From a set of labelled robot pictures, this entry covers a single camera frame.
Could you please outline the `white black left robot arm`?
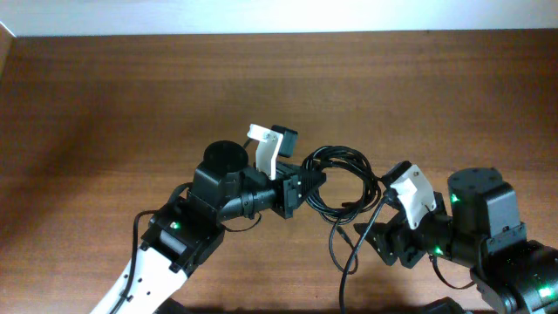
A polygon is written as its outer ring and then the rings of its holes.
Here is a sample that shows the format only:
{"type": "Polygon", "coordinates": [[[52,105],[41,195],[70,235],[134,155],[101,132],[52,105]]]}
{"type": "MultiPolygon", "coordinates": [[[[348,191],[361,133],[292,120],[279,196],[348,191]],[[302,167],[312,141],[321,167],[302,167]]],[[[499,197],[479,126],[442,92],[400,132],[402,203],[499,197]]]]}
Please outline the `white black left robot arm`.
{"type": "Polygon", "coordinates": [[[267,209],[289,219],[325,181],[321,171],[286,163],[272,180],[248,164],[240,144],[210,144],[193,180],[149,211],[145,233],[133,227],[131,259],[94,312],[156,312],[222,244],[230,230],[226,221],[243,217],[259,223],[267,209]]]}

